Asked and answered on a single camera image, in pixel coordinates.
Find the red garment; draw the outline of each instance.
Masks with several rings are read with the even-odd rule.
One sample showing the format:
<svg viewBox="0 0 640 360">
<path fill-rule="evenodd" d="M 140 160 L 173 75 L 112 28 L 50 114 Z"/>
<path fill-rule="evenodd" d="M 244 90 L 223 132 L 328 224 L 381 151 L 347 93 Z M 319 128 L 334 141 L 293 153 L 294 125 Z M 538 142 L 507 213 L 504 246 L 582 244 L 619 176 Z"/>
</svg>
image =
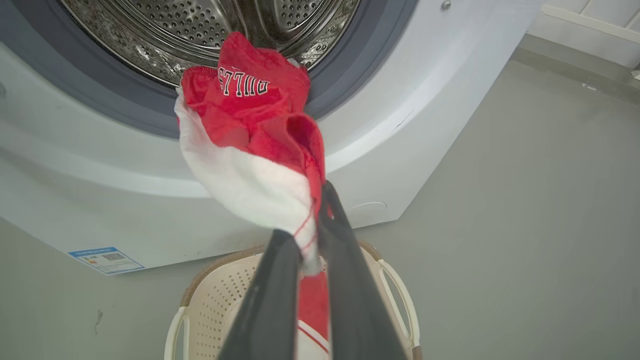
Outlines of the red garment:
<svg viewBox="0 0 640 360">
<path fill-rule="evenodd" d="M 294 235 L 305 259 L 317 256 L 314 220 L 325 182 L 322 136 L 303 113 L 309 86 L 304 67 L 277 51 L 256 49 L 242 34 L 232 33 L 222 47 L 218 69 L 185 71 L 176 103 L 180 146 L 194 174 L 237 215 L 262 226 L 282 225 Z M 255 156 L 238 156 L 244 152 Z M 299 186 L 306 186 L 305 177 L 308 189 Z M 269 187 L 277 189 L 270 192 Z M 281 187 L 291 190 L 283 193 Z M 288 204 L 297 205 L 296 211 L 286 212 Z M 265 209 L 276 215 L 265 216 Z M 285 224 L 292 225 L 287 229 Z M 304 277 L 298 329 L 313 342 L 298 338 L 299 345 L 306 344 L 298 347 L 301 356 L 317 349 L 328 353 L 328 314 L 326 273 Z"/>
<path fill-rule="evenodd" d="M 190 68 L 181 85 L 211 142 L 305 174 L 317 216 L 325 182 L 324 145 L 316 122 L 303 113 L 310 87 L 305 67 L 231 33 L 218 69 Z"/>
</svg>

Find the sticker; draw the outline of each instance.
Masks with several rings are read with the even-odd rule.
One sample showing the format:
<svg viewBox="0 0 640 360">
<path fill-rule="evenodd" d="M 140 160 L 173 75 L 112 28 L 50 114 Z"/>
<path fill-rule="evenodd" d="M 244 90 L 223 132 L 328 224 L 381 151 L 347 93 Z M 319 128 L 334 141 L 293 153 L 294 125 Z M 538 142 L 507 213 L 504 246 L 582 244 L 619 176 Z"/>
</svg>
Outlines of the sticker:
<svg viewBox="0 0 640 360">
<path fill-rule="evenodd" d="M 72 251 L 69 255 L 108 275 L 145 268 L 114 247 Z"/>
</svg>

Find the perforated basket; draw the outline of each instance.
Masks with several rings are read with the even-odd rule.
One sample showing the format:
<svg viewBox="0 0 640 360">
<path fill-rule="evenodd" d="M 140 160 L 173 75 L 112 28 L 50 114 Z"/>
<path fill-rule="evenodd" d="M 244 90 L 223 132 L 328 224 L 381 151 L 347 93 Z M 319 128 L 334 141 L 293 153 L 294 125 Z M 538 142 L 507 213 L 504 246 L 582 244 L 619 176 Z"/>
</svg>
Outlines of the perforated basket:
<svg viewBox="0 0 640 360">
<path fill-rule="evenodd" d="M 360 247 L 407 359 L 422 359 L 418 318 L 404 283 L 372 245 L 360 241 Z M 175 357 L 181 325 L 184 327 L 185 360 L 217 358 L 263 252 L 264 247 L 256 247 L 225 256 L 202 270 L 193 279 L 184 292 L 178 312 L 169 327 L 164 346 L 164 360 L 173 360 Z M 408 324 L 405 324 L 400 314 L 387 277 L 397 289 Z"/>
</svg>

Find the white tile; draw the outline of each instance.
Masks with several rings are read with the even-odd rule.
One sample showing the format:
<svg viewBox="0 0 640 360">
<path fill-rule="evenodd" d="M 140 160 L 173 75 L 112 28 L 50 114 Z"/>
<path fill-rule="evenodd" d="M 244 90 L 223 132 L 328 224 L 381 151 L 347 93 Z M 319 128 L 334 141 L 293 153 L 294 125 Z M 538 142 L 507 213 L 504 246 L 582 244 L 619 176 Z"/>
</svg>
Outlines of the white tile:
<svg viewBox="0 0 640 360">
<path fill-rule="evenodd" d="M 579 13 L 582 11 L 589 0 L 547 0 L 547 4 L 569 10 L 570 12 Z"/>
<path fill-rule="evenodd" d="M 542 13 L 528 33 L 632 69 L 640 62 L 640 44 Z"/>
<path fill-rule="evenodd" d="M 592 0 L 583 15 L 624 28 L 640 8 L 640 0 Z"/>
</svg>

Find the red stitching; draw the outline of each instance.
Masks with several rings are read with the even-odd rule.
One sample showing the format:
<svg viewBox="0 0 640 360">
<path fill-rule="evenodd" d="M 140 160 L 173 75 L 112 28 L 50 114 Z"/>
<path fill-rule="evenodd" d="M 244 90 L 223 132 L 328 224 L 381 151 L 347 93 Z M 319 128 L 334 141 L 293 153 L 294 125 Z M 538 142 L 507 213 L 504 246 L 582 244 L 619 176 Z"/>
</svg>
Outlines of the red stitching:
<svg viewBox="0 0 640 360">
<path fill-rule="evenodd" d="M 311 218 L 311 214 L 313 212 L 313 207 L 311 207 L 309 209 L 309 215 L 307 215 L 307 218 L 305 219 L 305 221 L 302 223 L 302 225 L 300 225 L 300 227 L 298 228 L 298 230 L 296 230 L 296 232 L 293 234 L 293 237 L 295 238 L 298 233 L 302 230 L 302 228 L 307 224 L 307 222 L 309 221 L 309 219 Z"/>
</svg>

